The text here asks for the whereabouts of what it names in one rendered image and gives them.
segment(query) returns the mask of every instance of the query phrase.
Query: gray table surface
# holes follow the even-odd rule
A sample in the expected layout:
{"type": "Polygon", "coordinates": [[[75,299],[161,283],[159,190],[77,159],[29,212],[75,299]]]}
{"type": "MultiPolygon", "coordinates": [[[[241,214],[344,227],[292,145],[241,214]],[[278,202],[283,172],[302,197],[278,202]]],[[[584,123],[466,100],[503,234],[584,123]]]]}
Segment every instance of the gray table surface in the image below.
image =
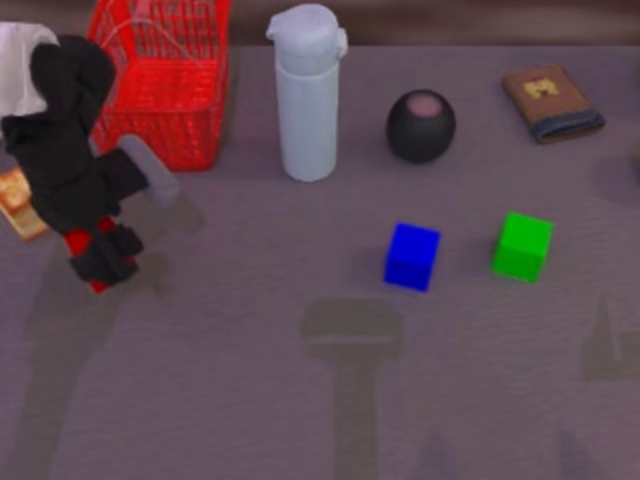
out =
{"type": "Polygon", "coordinates": [[[339,167],[305,185],[279,164],[272,52],[242,50],[218,166],[182,174],[167,211],[125,204],[147,247],[130,284],[94,298],[58,238],[23,244],[0,223],[0,480],[638,478],[638,60],[354,48],[339,167]],[[606,129],[531,141],[499,79],[544,63],[606,129]],[[459,119],[426,167],[382,136],[418,87],[459,119]],[[512,209],[556,223],[534,285],[489,269],[512,209]],[[398,221],[442,231],[428,294],[382,283],[398,221]]]}

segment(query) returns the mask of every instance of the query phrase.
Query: black round object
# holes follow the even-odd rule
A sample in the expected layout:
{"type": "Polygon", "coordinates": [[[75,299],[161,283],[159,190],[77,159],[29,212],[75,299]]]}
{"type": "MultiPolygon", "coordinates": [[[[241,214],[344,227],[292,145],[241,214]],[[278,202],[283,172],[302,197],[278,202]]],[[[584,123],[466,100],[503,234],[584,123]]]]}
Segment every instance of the black round object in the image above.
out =
{"type": "Polygon", "coordinates": [[[440,157],[451,145],[455,131],[453,108],[432,90],[405,93],[387,118],[387,142],[391,151],[415,164],[440,157]]]}

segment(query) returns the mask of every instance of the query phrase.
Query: red basket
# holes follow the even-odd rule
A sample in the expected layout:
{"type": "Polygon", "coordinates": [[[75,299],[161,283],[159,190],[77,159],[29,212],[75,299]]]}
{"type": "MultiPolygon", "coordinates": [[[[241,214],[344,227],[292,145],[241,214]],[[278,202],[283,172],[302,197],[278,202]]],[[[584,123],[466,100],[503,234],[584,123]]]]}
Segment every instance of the red basket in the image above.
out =
{"type": "Polygon", "coordinates": [[[92,138],[140,136],[173,171],[213,167],[228,83],[230,0],[98,0],[88,38],[117,77],[92,138]]]}

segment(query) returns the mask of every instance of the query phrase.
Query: thermos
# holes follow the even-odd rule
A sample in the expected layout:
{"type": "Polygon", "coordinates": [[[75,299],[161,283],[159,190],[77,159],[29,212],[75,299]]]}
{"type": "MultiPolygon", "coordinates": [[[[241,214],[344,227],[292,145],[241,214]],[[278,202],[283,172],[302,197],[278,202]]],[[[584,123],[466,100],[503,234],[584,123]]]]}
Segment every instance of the thermos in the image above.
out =
{"type": "Polygon", "coordinates": [[[347,34],[334,13],[303,4],[274,15],[267,38],[275,46],[276,95],[282,164],[302,182],[336,167],[340,60],[347,34]]]}

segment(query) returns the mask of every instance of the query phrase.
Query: yellow logo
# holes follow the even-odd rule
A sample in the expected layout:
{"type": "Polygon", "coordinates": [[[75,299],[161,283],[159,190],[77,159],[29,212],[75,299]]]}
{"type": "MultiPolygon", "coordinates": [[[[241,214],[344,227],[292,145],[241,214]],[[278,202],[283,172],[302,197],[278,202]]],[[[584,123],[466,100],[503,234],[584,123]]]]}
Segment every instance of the yellow logo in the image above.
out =
{"type": "Polygon", "coordinates": [[[534,100],[547,95],[558,95],[558,87],[548,78],[536,78],[523,85],[524,91],[534,100]]]}

